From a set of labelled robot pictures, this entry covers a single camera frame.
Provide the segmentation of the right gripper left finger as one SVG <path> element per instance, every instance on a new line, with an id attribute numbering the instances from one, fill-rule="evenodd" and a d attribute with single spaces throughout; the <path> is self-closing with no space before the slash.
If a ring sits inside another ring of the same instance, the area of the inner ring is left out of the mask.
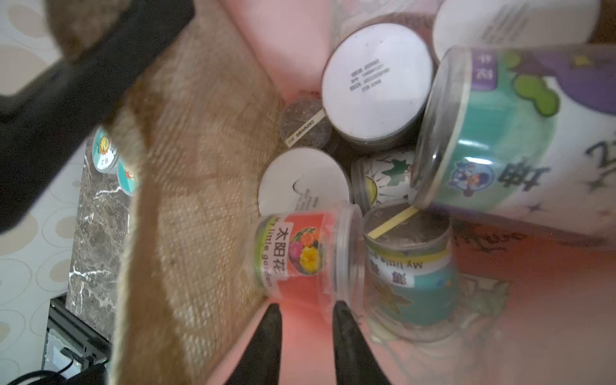
<path id="1" fill-rule="evenodd" d="M 282 356 L 282 313 L 277 303 L 270 304 L 227 385 L 279 383 Z"/>

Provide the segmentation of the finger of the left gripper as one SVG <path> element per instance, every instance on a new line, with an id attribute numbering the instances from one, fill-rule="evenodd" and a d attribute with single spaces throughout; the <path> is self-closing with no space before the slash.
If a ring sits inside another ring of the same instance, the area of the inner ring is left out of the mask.
<path id="1" fill-rule="evenodd" d="M 195 15 L 191 1 L 133 1 L 74 63 L 1 98 L 1 231 L 16 227 L 91 132 Z"/>

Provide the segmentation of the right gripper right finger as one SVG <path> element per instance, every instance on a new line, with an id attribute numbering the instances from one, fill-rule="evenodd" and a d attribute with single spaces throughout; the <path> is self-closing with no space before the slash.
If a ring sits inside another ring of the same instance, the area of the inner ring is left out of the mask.
<path id="1" fill-rule="evenodd" d="M 337 384 L 390 384 L 344 301 L 335 303 L 332 327 Z"/>

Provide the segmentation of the seed jar sunflower label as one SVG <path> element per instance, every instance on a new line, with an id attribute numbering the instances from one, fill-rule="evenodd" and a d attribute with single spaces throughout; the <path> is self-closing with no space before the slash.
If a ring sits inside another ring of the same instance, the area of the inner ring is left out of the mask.
<path id="1" fill-rule="evenodd" d="M 120 157 L 109 134 L 102 128 L 96 131 L 91 157 L 92 163 L 99 173 L 112 174 L 116 172 Z"/>

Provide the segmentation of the wide jar pineapple lid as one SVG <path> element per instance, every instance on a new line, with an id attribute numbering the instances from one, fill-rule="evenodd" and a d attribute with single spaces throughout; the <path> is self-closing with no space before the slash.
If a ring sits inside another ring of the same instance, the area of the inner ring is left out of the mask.
<path id="1" fill-rule="evenodd" d="M 119 160 L 117 168 L 117 179 L 120 189 L 129 197 L 132 197 L 137 190 L 138 178 L 133 171 L 128 168 L 123 160 Z"/>

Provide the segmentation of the small jar red label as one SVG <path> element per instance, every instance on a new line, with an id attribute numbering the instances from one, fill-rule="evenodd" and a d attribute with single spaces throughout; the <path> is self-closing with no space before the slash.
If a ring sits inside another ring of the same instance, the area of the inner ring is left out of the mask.
<path id="1" fill-rule="evenodd" d="M 358 205 L 264 216 L 246 241 L 245 268 L 276 300 L 330 313 L 338 302 L 360 311 L 366 250 Z"/>

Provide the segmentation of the red burlap canvas bag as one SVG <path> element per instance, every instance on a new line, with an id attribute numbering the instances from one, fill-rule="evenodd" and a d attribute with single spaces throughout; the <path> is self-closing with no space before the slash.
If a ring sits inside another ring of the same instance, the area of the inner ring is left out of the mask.
<path id="1" fill-rule="evenodd" d="M 433 1 L 198 1 L 195 19 L 104 122 L 136 167 L 120 267 L 113 384 L 222 384 L 269 306 L 245 282 L 241 236 L 282 152 L 283 92 L 316 84 L 327 45 Z M 390 384 L 612 384 L 615 248 L 457 224 L 462 270 L 492 294 L 441 343 L 354 317 Z M 335 384 L 330 322 L 282 305 L 280 384 Z"/>

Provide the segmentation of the wide jar purple flower label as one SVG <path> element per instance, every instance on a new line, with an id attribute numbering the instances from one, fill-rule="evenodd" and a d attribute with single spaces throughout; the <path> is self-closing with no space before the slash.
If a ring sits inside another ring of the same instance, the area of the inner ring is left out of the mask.
<path id="1" fill-rule="evenodd" d="M 419 209 L 614 245 L 614 45 L 450 49 L 416 150 Z"/>

